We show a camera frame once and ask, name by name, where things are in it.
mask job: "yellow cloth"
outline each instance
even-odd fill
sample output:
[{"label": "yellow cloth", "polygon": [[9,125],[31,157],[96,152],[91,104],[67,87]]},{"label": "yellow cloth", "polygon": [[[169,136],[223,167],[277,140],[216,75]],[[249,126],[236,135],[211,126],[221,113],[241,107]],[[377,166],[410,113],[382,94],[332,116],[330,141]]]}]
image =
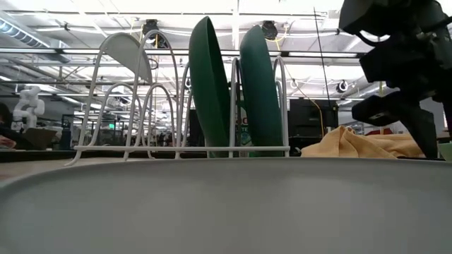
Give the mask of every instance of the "yellow cloth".
[{"label": "yellow cloth", "polygon": [[302,157],[396,159],[424,157],[424,154],[409,134],[363,136],[340,126],[326,134],[320,143],[303,148]]}]

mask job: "dish rack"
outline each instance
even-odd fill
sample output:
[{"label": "dish rack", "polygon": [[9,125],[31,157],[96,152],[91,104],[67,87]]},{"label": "dish rack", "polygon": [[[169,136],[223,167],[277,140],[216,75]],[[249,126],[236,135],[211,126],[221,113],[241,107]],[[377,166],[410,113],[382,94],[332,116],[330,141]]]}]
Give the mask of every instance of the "dish rack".
[{"label": "dish rack", "polygon": [[[172,61],[174,65],[174,76],[175,76],[175,83],[176,83],[176,98],[175,98],[175,110],[176,110],[176,117],[177,122],[176,126],[174,126],[174,107],[173,107],[173,101],[170,97],[170,94],[168,90],[159,83],[154,83],[152,79],[152,73],[150,71],[149,64],[146,63],[147,57],[144,52],[144,46],[146,44],[146,40],[152,36],[152,35],[158,35],[161,36],[164,40],[166,40],[169,51],[171,52]],[[89,115],[89,108],[91,106],[91,102],[93,100],[93,94],[94,89],[96,86],[96,80],[97,80],[97,72],[100,67],[100,60],[102,59],[102,55],[104,53],[108,54],[108,51],[111,50],[109,47],[111,47],[112,44],[115,42],[118,42],[119,40],[126,40],[130,41],[131,43],[136,44],[138,46],[138,42],[135,38],[133,38],[131,35],[126,33],[116,33],[113,35],[110,35],[108,38],[105,39],[105,41],[100,45],[100,50],[96,58],[96,62],[94,65],[94,71],[93,71],[93,78],[91,80],[90,84],[90,92],[89,96],[86,102],[86,109],[85,115],[83,117],[83,123],[82,123],[82,130],[86,129],[86,125],[88,123],[88,115]],[[278,56],[275,60],[275,63],[273,65],[273,76],[275,76],[278,64],[280,66],[281,71],[281,81],[277,80],[275,82],[276,87],[278,89],[278,96],[279,96],[279,103],[280,103],[280,112],[281,112],[281,123],[282,123],[282,144],[283,146],[265,146],[265,147],[258,147],[258,146],[251,146],[251,147],[237,147],[235,146],[235,115],[236,115],[236,92],[237,92],[237,85],[234,85],[236,82],[237,77],[240,77],[240,62],[238,61],[238,58],[234,58],[232,62],[232,74],[231,74],[231,97],[230,97],[230,126],[229,126],[229,132],[230,132],[230,140],[229,140],[229,146],[228,147],[186,147],[186,137],[187,137],[187,130],[188,130],[188,119],[189,119],[189,110],[186,110],[186,120],[185,120],[185,128],[184,128],[184,135],[183,140],[181,137],[182,134],[182,114],[184,112],[184,94],[185,94],[185,83],[187,78],[187,73],[189,71],[190,64],[187,63],[184,69],[184,74],[182,77],[182,83],[179,87],[179,77],[177,74],[177,63],[174,56],[174,52],[172,50],[171,44],[168,41],[168,39],[165,37],[165,35],[160,32],[159,30],[151,30],[148,32],[142,40],[139,42],[138,51],[134,52],[137,53],[138,57],[136,60],[135,67],[135,77],[133,81],[133,87],[126,84],[126,83],[116,83],[112,85],[108,91],[105,93],[104,101],[102,102],[102,106],[100,108],[99,116],[97,117],[97,123],[94,129],[93,136],[91,138],[91,141],[88,145],[77,145],[74,147],[74,149],[77,151],[76,156],[70,161],[69,163],[65,164],[65,166],[72,166],[74,165],[82,155],[83,151],[124,151],[124,161],[126,161],[129,158],[130,152],[134,151],[147,151],[148,156],[150,159],[153,159],[151,155],[151,151],[154,152],[175,152],[175,159],[181,159],[180,153],[181,152],[229,152],[228,157],[232,158],[234,157],[233,152],[253,152],[253,151],[283,151],[285,157],[289,157],[289,136],[287,133],[287,93],[286,93],[286,82],[285,82],[285,65],[284,60],[281,56]],[[152,84],[145,96],[144,100],[144,107],[142,107],[140,100],[137,98],[137,89],[138,89],[138,79],[140,76],[140,65],[141,62],[145,62],[145,71],[147,71],[147,81],[149,84]],[[157,87],[163,89],[163,91],[166,94],[166,97],[169,102],[170,107],[170,114],[171,114],[171,132],[172,132],[172,142],[173,144],[176,144],[175,147],[151,147],[150,146],[150,138],[149,135],[151,131],[148,131],[148,144],[147,146],[138,146],[139,142],[136,142],[133,146],[131,145],[131,132],[132,128],[128,128],[127,132],[127,139],[126,139],[126,145],[125,146],[99,146],[95,145],[95,142],[97,140],[97,135],[99,133],[100,124],[103,112],[105,110],[105,105],[107,103],[107,100],[113,91],[114,88],[123,86],[130,91],[132,91],[132,101],[131,101],[131,109],[130,109],[130,118],[129,118],[129,126],[132,126],[133,124],[133,115],[135,114],[135,101],[138,100],[138,110],[140,113],[140,119],[138,122],[138,132],[137,132],[137,140],[142,140],[142,143],[145,144],[145,138],[144,138],[144,117],[145,117],[145,111],[147,109],[147,104],[152,105],[152,99],[153,99],[153,90]],[[191,101],[192,101],[192,94],[191,91],[188,93],[188,101],[187,101],[187,109],[190,109],[191,107]],[[148,119],[148,126],[151,128],[150,124],[150,118]],[[85,132],[82,131],[79,138],[79,144],[83,144],[83,141],[85,139]]]}]

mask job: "dark green plate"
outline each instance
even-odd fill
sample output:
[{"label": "dark green plate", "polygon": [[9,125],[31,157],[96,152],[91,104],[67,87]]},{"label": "dark green plate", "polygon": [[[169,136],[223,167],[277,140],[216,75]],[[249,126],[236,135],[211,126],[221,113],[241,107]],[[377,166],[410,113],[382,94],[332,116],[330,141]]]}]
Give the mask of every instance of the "dark green plate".
[{"label": "dark green plate", "polygon": [[[229,146],[230,93],[215,29],[209,17],[193,29],[189,45],[191,89],[209,147]],[[214,152],[214,157],[227,157]]]},{"label": "dark green plate", "polygon": [[[282,146],[281,113],[267,43],[260,26],[248,31],[240,45],[243,93],[248,129],[254,146]],[[257,156],[283,156],[257,152]]]}]

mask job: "gray plate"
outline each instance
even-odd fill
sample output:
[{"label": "gray plate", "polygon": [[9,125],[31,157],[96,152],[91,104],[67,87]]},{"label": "gray plate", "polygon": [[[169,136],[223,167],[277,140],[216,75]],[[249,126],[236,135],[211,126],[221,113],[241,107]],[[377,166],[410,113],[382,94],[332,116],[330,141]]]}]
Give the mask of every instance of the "gray plate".
[{"label": "gray plate", "polygon": [[212,159],[50,171],[0,188],[0,253],[450,253],[451,169]]}]

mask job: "table surface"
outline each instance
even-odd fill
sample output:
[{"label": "table surface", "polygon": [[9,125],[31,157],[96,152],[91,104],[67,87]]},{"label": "table surface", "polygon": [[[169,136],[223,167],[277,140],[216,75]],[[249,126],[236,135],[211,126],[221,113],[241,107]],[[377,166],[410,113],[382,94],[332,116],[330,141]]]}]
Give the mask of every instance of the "table surface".
[{"label": "table surface", "polygon": [[[136,162],[141,160],[149,160],[149,159],[136,159],[130,158],[128,162]],[[22,176],[25,174],[34,174],[40,173],[44,171],[51,171],[55,169],[63,168],[64,165],[70,162],[70,159],[56,159],[56,160],[46,160],[46,161],[36,161],[36,162],[11,162],[11,163],[2,163],[0,164],[0,181],[4,181],[11,177]],[[74,165],[83,166],[83,165],[91,165],[91,164],[101,164],[101,163],[114,163],[114,162],[123,162],[122,158],[88,158],[88,159],[80,159]]]}]

